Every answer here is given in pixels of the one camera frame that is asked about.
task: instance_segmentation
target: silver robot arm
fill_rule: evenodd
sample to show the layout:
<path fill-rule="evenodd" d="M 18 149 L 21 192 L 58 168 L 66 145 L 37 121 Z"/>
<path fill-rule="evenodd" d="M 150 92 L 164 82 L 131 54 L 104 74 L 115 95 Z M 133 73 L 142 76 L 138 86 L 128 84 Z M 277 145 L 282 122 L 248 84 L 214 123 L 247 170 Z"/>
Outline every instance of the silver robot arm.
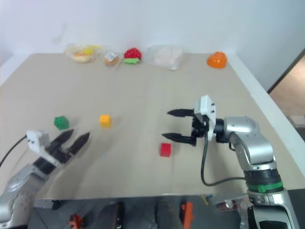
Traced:
<path fill-rule="evenodd" d="M 288 192 L 277 171 L 273 148 L 261 134 L 257 122 L 246 116 L 217 119 L 215 104 L 208 95 L 201 97 L 193 110 L 176 109 L 168 114 L 192 117 L 192 133 L 191 136 L 167 133 L 163 134 L 164 137 L 193 146 L 196 146 L 197 138 L 205 137 L 201 170 L 204 184 L 213 186 L 232 179 L 246 181 L 249 199 L 253 203 L 248 209 L 250 228 L 282 228 L 283 225 L 287 225 L 288 229 L 300 228 Z M 218 143 L 229 143 L 230 149 L 236 152 L 244 177 L 231 177 L 212 184 L 205 182 L 203 171 L 207 144 L 213 137 Z"/>
<path fill-rule="evenodd" d="M 72 133 L 73 130 L 65 131 L 50 143 L 45 132 L 27 132 L 29 148 L 40 157 L 12 177 L 0 196 L 0 229 L 27 228 L 36 194 L 48 180 L 49 174 L 65 164 L 88 141 L 89 133 L 86 133 L 71 147 L 63 149 L 61 145 Z"/>

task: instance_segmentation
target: red strawberry toy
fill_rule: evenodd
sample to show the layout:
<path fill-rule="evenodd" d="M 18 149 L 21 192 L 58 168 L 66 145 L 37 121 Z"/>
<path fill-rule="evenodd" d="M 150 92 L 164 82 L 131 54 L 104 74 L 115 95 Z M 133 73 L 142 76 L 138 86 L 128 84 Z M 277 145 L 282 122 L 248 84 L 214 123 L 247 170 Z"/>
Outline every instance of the red strawberry toy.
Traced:
<path fill-rule="evenodd" d="M 138 49 L 132 48 L 125 52 L 124 62 L 125 63 L 137 63 L 140 61 L 141 57 L 142 57 L 142 53 Z"/>

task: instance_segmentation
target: plastic bag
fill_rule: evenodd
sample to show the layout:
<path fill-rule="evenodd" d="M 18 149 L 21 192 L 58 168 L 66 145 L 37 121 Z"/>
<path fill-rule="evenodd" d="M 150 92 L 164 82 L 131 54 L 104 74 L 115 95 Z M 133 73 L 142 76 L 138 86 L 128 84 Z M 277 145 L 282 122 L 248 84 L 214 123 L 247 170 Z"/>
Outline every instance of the plastic bag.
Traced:
<path fill-rule="evenodd" d="M 111 48 L 105 48 L 103 52 L 103 60 L 108 67 L 116 69 L 122 62 L 123 55 L 113 51 Z"/>
<path fill-rule="evenodd" d="M 68 44 L 64 53 L 78 63 L 94 61 L 102 53 L 101 46 Z"/>
<path fill-rule="evenodd" d="M 183 59 L 182 47 L 174 45 L 153 45 L 143 55 L 143 62 L 176 71 Z"/>

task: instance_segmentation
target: yellow cube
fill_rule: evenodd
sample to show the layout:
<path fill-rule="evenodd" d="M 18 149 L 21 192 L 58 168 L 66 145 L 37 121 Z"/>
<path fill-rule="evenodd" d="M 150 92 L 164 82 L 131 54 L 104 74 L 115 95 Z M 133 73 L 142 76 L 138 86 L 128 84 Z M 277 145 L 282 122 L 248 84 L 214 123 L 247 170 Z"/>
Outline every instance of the yellow cube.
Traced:
<path fill-rule="evenodd" d="M 111 127 L 111 117 L 110 117 L 110 115 L 101 115 L 100 125 L 103 128 L 110 128 Z"/>

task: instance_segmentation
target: white wall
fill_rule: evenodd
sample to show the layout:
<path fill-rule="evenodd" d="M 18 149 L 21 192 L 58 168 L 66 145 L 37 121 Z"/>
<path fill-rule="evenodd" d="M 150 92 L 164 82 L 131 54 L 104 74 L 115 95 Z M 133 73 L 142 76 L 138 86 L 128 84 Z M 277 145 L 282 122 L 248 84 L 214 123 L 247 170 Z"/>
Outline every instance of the white wall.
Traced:
<path fill-rule="evenodd" d="M 253 10 L 237 54 L 268 90 L 305 48 L 305 1 L 268 0 Z"/>
<path fill-rule="evenodd" d="M 0 51 L 6 60 L 74 42 L 237 52 L 268 89 L 304 45 L 302 11 L 304 0 L 1 0 Z"/>

